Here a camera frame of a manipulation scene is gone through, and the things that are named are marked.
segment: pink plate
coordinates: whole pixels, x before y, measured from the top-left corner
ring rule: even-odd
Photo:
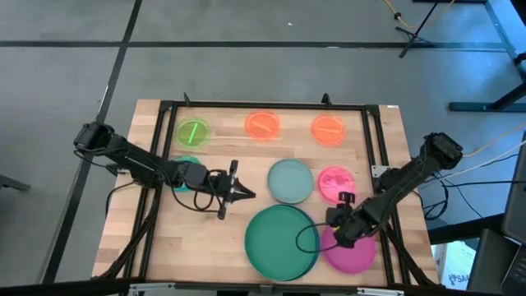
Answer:
[[[336,244],[334,232],[327,227],[321,235],[321,249]],[[373,237],[360,238],[354,248],[335,247],[323,252],[325,259],[337,271],[347,274],[359,274],[371,267],[375,260],[376,246]]]
[[[353,175],[339,166],[331,166],[323,169],[318,175],[318,191],[329,203],[336,205],[340,192],[351,192],[356,194],[356,183]]]

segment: orange petri dish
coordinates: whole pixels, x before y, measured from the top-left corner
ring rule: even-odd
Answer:
[[[325,146],[341,144],[345,138],[345,125],[333,115],[320,115],[312,121],[311,132],[318,143]]]
[[[245,119],[245,131],[256,140],[272,140],[279,132],[279,118],[266,111],[252,113]]]

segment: wooden table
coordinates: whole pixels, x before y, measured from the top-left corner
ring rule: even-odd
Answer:
[[[138,100],[131,121],[128,140],[145,150],[150,149],[159,102],[157,99]],[[281,122],[280,134],[274,141],[254,141],[245,133],[245,117],[253,111],[255,109],[178,108],[176,124],[189,118],[203,118],[210,127],[210,139],[197,150],[188,150],[173,139],[170,158],[194,155],[208,169],[228,169],[232,159],[239,160],[238,177],[246,187],[256,192],[257,197],[232,204],[225,220],[218,220],[216,214],[183,209],[164,187],[146,276],[148,280],[269,283],[248,261],[244,252],[244,235],[248,222],[257,212],[277,203],[267,189],[266,175],[270,166],[282,158],[302,160],[311,168],[314,178],[317,178],[324,167],[343,166],[356,179],[357,204],[372,196],[370,168],[359,112],[327,111],[345,122],[347,136],[341,145],[325,147],[316,143],[310,131],[311,121],[323,111],[273,110]],[[390,165],[399,167],[410,160],[400,110],[397,106],[382,105],[380,111]],[[372,118],[370,123],[375,155],[379,160]],[[165,133],[166,127],[161,132],[160,141],[163,141]],[[119,176],[116,186],[130,181],[129,174]],[[93,275],[106,271],[128,243],[140,190],[138,186],[130,186],[113,194]],[[178,197],[188,205],[192,204],[193,193],[179,193]],[[202,197],[201,203],[207,200],[208,197]],[[297,205],[315,222],[325,220],[327,206],[316,190],[307,200]],[[438,281],[420,200],[411,194],[399,203],[398,210],[406,248],[426,275]],[[137,250],[132,275],[138,274],[142,246]],[[392,246],[390,251],[396,282],[401,282],[396,251]],[[287,284],[385,286],[380,239],[376,237],[376,259],[372,267],[360,275],[340,273],[330,267],[323,256],[319,256],[311,271]]]

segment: gray floor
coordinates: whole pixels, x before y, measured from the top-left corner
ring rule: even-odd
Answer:
[[[430,7],[392,1],[407,22]],[[517,49],[526,29],[507,0],[491,0]],[[0,0],[0,40],[120,40],[132,0]],[[133,40],[390,41],[406,37],[381,1],[144,1]],[[481,5],[455,4],[422,31],[440,42],[500,42]],[[493,101],[520,82],[505,52],[396,49],[128,49],[106,122],[127,134],[137,99],[398,104],[410,150],[422,136],[443,131],[466,151],[519,123],[523,114],[450,113],[452,100]],[[27,193],[0,191],[0,285],[37,280],[79,164],[72,141],[97,114],[116,49],[0,48],[0,173],[30,183]],[[467,168],[519,142],[517,133],[464,160]],[[510,179],[514,161],[452,179],[455,183]],[[104,226],[104,199],[114,178],[93,168],[82,197],[58,280],[90,276]],[[463,187],[481,215],[504,209],[509,186]],[[421,190],[439,201],[437,185]],[[455,191],[442,220],[477,218]]]

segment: petri dish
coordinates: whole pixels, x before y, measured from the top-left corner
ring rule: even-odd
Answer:
[[[336,244],[334,231],[327,227],[321,234],[321,249]],[[371,267],[375,260],[376,245],[373,237],[360,238],[354,248],[335,247],[323,252],[324,258],[337,271],[356,275]]]
[[[175,159],[176,161],[190,161],[194,164],[200,164],[199,160],[193,156],[190,155],[183,155],[179,156]],[[190,188],[187,187],[187,185],[184,183],[181,187],[175,187],[173,189],[175,192],[189,192]]]
[[[332,205],[338,200],[340,192],[356,193],[356,182],[354,176],[340,166],[330,166],[321,170],[316,182],[321,197]]]
[[[254,112],[245,119],[245,131],[255,140],[272,140],[279,132],[279,118],[271,112]]]
[[[341,144],[345,138],[344,122],[333,115],[320,115],[312,121],[311,132],[316,141],[325,146]]]
[[[194,118],[179,124],[176,138],[179,144],[187,148],[197,148],[205,143],[208,133],[205,121]]]
[[[272,197],[287,204],[306,200],[314,189],[311,170],[296,159],[284,159],[272,165],[267,183]]]
[[[245,233],[249,262],[271,280],[295,280],[305,275],[318,255],[300,251],[296,247],[296,235],[310,224],[307,214],[292,206],[275,205],[260,211]],[[304,231],[298,240],[308,250],[319,248],[319,242],[316,228]]]

